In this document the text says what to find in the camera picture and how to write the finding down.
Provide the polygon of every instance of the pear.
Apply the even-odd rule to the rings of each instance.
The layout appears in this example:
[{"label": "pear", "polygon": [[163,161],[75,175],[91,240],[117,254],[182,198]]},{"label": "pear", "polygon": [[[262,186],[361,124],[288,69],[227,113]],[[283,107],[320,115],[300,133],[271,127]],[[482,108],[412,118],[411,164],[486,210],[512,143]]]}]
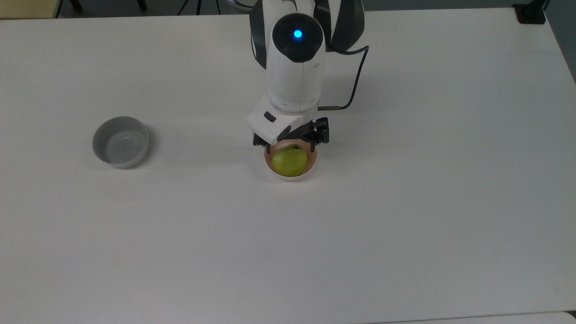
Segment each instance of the pear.
[{"label": "pear", "polygon": [[272,170],[283,176],[299,176],[308,165],[306,151],[298,144],[290,144],[274,153]]}]

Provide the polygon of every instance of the white bowl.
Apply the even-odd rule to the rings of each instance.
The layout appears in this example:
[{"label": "white bowl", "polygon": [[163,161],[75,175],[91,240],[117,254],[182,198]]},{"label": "white bowl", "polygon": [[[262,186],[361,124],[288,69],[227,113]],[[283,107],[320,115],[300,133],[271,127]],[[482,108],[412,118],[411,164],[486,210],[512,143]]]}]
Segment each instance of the white bowl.
[{"label": "white bowl", "polygon": [[[277,150],[279,150],[285,146],[291,145],[291,144],[298,144],[304,149],[304,151],[306,152],[306,156],[308,157],[308,165],[306,166],[306,169],[304,170],[304,172],[299,176],[283,176],[283,175],[277,174],[272,169],[272,156],[274,155],[274,153],[276,153]],[[264,150],[264,161],[266,161],[266,165],[268,166],[268,169],[270,169],[270,171],[275,176],[279,177],[280,179],[282,179],[284,181],[294,181],[294,180],[300,180],[300,179],[305,178],[306,176],[308,176],[310,174],[310,171],[312,169],[314,169],[314,166],[316,165],[317,160],[318,160],[318,146],[315,147],[314,152],[311,152],[310,151],[310,143],[306,143],[303,140],[282,140],[282,141],[279,141],[278,143],[270,146],[270,154],[266,153],[266,149]]]}]

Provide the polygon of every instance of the gray bowl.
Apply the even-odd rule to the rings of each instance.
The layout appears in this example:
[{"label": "gray bowl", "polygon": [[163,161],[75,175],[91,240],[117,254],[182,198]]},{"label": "gray bowl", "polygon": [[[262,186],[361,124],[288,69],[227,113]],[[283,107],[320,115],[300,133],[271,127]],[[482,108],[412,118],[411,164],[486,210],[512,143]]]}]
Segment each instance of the gray bowl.
[{"label": "gray bowl", "polygon": [[130,168],[148,153],[148,130],[132,117],[116,117],[105,122],[92,138],[96,156],[116,168]]}]

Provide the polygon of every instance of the black bracket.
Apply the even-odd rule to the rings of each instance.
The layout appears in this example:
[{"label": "black bracket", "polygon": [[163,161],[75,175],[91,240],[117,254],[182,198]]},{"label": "black bracket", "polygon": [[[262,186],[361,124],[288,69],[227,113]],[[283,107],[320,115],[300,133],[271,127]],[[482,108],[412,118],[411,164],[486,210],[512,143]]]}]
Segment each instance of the black bracket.
[{"label": "black bracket", "polygon": [[520,24],[529,25],[544,25],[546,22],[546,17],[544,16],[544,11],[542,6],[545,0],[534,0],[527,5],[521,5],[515,3],[512,8],[516,10],[516,17]]}]

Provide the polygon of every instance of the black cable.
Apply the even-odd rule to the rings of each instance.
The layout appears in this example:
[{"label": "black cable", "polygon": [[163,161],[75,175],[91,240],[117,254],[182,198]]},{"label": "black cable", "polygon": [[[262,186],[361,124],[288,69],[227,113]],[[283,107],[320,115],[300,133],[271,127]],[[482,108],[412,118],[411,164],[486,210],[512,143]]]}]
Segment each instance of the black cable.
[{"label": "black cable", "polygon": [[178,12],[177,16],[179,16],[182,13],[182,10],[184,10],[184,7],[186,7],[187,3],[188,3],[188,0],[184,1],[184,4],[182,5],[182,8],[180,8],[180,11]]},{"label": "black cable", "polygon": [[196,6],[196,16],[200,15],[200,7],[202,6],[202,0],[198,0],[198,5]]},{"label": "black cable", "polygon": [[354,100],[354,95],[356,94],[356,87],[358,86],[358,79],[360,79],[360,73],[362,72],[362,66],[364,65],[364,60],[366,59],[366,56],[368,54],[368,50],[370,49],[370,46],[364,46],[362,48],[360,48],[359,50],[355,50],[355,51],[341,51],[341,50],[337,50],[333,47],[331,47],[330,45],[328,45],[328,48],[331,49],[332,51],[338,53],[338,54],[343,54],[343,55],[354,55],[354,54],[358,54],[360,52],[364,52],[364,55],[362,56],[362,60],[360,61],[360,65],[358,66],[358,72],[356,74],[356,80],[354,81],[354,87],[352,88],[352,95],[350,95],[350,101],[348,101],[348,103],[345,106],[320,106],[318,107],[319,111],[322,110],[343,110],[346,109],[350,106],[350,104],[352,103],[352,101]]}]

